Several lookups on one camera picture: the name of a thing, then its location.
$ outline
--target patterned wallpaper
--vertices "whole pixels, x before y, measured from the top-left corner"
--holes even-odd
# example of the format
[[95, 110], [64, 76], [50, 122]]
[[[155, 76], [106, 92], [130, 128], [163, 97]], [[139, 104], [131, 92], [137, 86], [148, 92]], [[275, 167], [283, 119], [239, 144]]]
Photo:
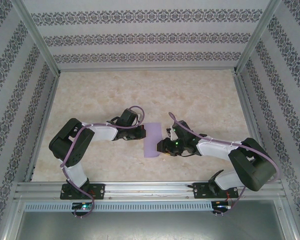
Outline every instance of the patterned wallpaper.
[[9, 0], [0, 0], [0, 227], [24, 180], [55, 77]]
[[24, 3], [60, 69], [69, 70], [234, 67], [269, 0]]
[[283, 0], [241, 72], [300, 232], [300, 0]]

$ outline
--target white arm segment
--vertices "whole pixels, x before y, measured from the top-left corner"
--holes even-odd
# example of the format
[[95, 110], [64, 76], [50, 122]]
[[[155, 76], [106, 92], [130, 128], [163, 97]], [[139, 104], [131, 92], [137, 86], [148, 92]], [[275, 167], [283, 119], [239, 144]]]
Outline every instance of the white arm segment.
[[[111, 126], [91, 126], [88, 128], [94, 131], [94, 135], [91, 142], [102, 140], [112, 141], [116, 137], [118, 132], [118, 130], [115, 127]], [[70, 180], [79, 188], [87, 181], [87, 176], [80, 162], [78, 162], [74, 166], [64, 166], [64, 169], [68, 174]]]
[[[210, 142], [208, 140], [201, 139], [196, 145], [199, 153], [202, 156], [212, 156], [220, 159], [230, 161], [228, 154], [237, 149], [238, 146], [223, 145], [216, 142]], [[240, 181], [236, 171], [221, 172], [216, 178], [215, 183], [222, 189], [227, 190], [229, 188], [241, 187], [244, 184]]]

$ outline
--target beige marble floor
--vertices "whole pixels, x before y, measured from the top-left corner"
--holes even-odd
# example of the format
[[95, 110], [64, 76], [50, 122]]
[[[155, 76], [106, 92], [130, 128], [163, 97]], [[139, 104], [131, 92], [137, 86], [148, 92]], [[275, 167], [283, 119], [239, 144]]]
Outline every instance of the beige marble floor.
[[[192, 130], [240, 141], [249, 136], [230, 70], [64, 72], [61, 74], [32, 181], [65, 181], [49, 142], [70, 119], [104, 123], [139, 105], [145, 123], [172, 124], [171, 111]], [[213, 157], [143, 157], [143, 140], [92, 142], [81, 160], [91, 181], [208, 180], [230, 162]]]

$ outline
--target floor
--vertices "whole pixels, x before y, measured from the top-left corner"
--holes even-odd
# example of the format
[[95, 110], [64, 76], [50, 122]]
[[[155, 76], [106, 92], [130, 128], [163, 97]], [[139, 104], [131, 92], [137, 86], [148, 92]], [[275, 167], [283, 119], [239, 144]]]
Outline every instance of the floor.
[[[70, 118], [104, 123], [139, 105], [144, 123], [173, 123], [168, 112], [197, 133], [242, 141], [248, 128], [230, 70], [63, 72], [44, 133], [32, 181], [65, 181], [49, 142]], [[81, 160], [90, 181], [198, 181], [228, 161], [203, 156], [144, 158], [143, 140], [92, 142]]]

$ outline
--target purple block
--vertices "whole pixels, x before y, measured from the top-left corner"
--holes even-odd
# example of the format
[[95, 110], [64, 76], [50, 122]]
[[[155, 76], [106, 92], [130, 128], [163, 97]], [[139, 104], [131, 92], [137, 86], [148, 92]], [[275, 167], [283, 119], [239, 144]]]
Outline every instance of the purple block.
[[148, 122], [144, 124], [146, 137], [143, 139], [143, 155], [145, 158], [155, 158], [160, 155], [157, 151], [157, 143], [162, 140], [160, 122]]

